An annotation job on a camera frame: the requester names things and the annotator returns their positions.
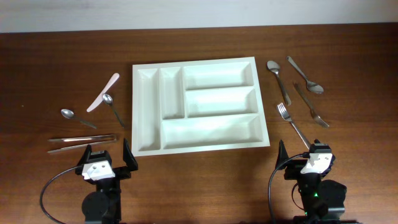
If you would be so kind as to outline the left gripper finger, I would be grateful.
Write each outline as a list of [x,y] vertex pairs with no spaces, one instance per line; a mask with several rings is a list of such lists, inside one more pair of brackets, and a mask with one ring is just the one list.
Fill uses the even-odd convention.
[[126,167],[129,169],[129,171],[138,170],[137,161],[131,152],[126,138],[123,140],[123,161],[126,163]]
[[78,161],[77,166],[83,166],[84,164],[86,164],[90,158],[91,153],[92,153],[91,145],[88,144],[81,159]]

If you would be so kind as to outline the fork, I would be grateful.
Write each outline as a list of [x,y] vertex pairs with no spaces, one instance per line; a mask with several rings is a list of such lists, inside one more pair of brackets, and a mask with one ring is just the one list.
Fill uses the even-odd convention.
[[323,128],[329,128],[329,124],[324,121],[320,115],[315,111],[315,108],[313,107],[312,103],[310,100],[305,96],[304,92],[301,90],[300,86],[298,83],[293,83],[294,88],[296,89],[297,93],[301,96],[303,101],[307,104],[307,106],[310,108],[310,114],[313,118],[313,120],[320,125]]
[[285,108],[284,104],[283,103],[279,103],[277,105],[277,110],[278,110],[279,114],[281,115],[282,119],[285,120],[285,121],[288,121],[293,126],[293,128],[295,129],[297,134],[300,136],[301,140],[303,141],[303,143],[305,144],[307,149],[309,149],[310,148],[309,140],[305,137],[305,135],[301,132],[301,130],[299,130],[297,125],[294,123],[294,121],[292,120],[292,118],[289,115],[289,112]]

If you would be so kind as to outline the large spoon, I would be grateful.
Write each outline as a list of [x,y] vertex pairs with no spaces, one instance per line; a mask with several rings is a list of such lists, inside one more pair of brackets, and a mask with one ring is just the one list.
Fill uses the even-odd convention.
[[286,56],[286,59],[288,60],[288,62],[294,67],[294,69],[296,69],[296,71],[298,71],[298,73],[304,78],[304,80],[306,81],[306,86],[307,89],[310,92],[316,93],[316,94],[322,94],[324,92],[324,89],[321,85],[310,81],[307,76],[304,74],[304,72],[300,69],[300,67],[295,63],[295,61],[293,60],[293,58],[291,56]]
[[282,97],[284,98],[285,103],[288,106],[290,106],[292,104],[291,99],[290,99],[289,94],[287,93],[287,90],[285,89],[284,84],[282,83],[282,80],[280,79],[280,76],[279,76],[279,72],[280,72],[279,64],[276,63],[275,61],[270,60],[267,62],[267,68],[269,71],[271,71],[275,75],[275,77],[278,81],[278,84],[280,86],[280,90],[282,92]]

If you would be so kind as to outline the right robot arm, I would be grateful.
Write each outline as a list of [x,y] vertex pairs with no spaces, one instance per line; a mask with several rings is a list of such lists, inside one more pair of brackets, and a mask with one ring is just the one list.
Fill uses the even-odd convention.
[[347,187],[324,177],[331,171],[335,156],[329,145],[314,140],[307,152],[288,156],[283,141],[275,170],[284,171],[285,180],[296,181],[304,216],[293,217],[293,223],[340,223],[345,212]]

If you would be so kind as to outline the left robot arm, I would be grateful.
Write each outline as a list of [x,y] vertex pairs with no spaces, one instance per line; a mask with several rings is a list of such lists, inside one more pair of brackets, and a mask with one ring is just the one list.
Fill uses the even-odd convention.
[[85,223],[119,223],[121,221],[120,181],[131,178],[131,172],[138,170],[127,139],[123,141],[125,166],[112,167],[108,151],[93,152],[87,145],[77,164],[76,175],[95,185],[96,190],[88,194],[81,205]]

